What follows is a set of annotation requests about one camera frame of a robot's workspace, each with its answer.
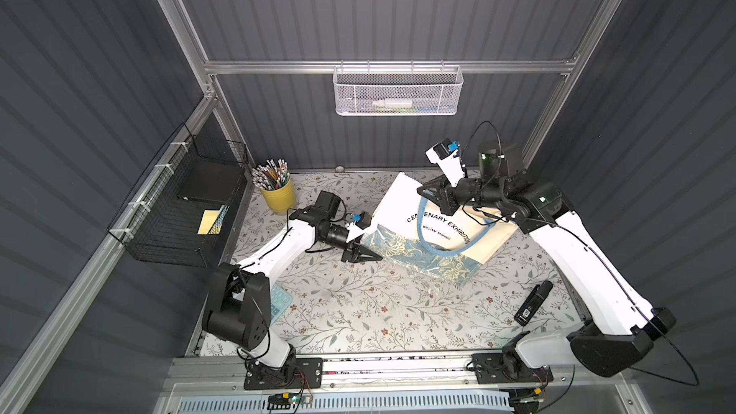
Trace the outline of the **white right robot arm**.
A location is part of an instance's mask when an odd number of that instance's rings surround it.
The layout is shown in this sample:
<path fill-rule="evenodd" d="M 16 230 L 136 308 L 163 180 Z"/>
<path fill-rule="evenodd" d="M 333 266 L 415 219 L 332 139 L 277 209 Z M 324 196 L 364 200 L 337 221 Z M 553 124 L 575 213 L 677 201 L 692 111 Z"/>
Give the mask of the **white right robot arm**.
<path fill-rule="evenodd" d="M 471 205 L 492 222 L 510 222 L 552 258 L 578 301 L 582 322 L 568 329 L 520 333 L 501 350 L 507 377 L 544 366 L 579 364 L 604 378 L 633 367 L 666 338 L 677 320 L 639 294 L 602 253 L 569 199 L 555 184 L 528 177 L 519 157 L 485 149 L 480 176 L 470 178 L 457 142 L 444 139 L 425 155 L 441 176 L 417 190 L 420 205 L 445 216 Z M 498 210 L 498 216 L 492 216 Z"/>

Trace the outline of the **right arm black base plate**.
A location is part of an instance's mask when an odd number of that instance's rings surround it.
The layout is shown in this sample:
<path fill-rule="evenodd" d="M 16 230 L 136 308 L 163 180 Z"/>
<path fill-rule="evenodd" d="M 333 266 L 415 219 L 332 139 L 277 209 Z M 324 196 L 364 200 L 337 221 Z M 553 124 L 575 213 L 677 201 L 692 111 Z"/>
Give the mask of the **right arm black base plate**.
<path fill-rule="evenodd" d="M 548 367 L 530 368 L 518 356 L 510 353 L 476 353 L 466 370 L 475 375 L 479 384 L 489 383 L 536 383 L 546 386 L 554 381 Z"/>

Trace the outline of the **cream canvas tote bag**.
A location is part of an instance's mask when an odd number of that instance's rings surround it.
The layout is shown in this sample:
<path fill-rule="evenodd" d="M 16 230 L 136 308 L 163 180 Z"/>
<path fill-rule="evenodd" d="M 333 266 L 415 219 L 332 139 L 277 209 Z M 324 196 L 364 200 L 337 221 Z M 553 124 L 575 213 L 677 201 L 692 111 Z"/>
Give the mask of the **cream canvas tote bag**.
<path fill-rule="evenodd" d="M 468 206 L 445 216 L 418 195 L 419 187 L 419 181 L 398 174 L 372 215 L 361 245 L 385 261 L 462 287 L 518 228 L 483 218 Z"/>

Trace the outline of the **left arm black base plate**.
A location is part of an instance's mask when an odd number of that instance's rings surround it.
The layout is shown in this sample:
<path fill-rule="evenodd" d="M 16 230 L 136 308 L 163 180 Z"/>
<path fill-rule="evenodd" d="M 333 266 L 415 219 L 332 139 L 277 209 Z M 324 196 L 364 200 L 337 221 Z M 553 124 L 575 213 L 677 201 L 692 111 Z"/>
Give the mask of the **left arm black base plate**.
<path fill-rule="evenodd" d="M 283 367 L 271 367 L 258 360 L 247 360 L 243 389 L 298 391 L 320 388 L 323 363 L 323 358 L 288 358 Z"/>

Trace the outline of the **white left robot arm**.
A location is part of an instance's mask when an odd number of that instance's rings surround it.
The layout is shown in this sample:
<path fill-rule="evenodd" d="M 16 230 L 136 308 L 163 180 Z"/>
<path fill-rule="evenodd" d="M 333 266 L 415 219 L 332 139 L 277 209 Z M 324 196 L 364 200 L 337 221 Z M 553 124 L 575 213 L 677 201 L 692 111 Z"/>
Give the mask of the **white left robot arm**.
<path fill-rule="evenodd" d="M 361 244 L 372 225 L 365 211 L 337 217 L 344 201 L 322 191 L 314 204 L 287 211 L 284 227 L 251 256 L 221 264 L 209 284 L 203 331 L 238 345 L 250 360 L 282 369 L 294 348 L 271 329 L 271 289 L 279 276 L 317 243 L 342 251 L 343 263 L 379 262 L 383 257 Z"/>

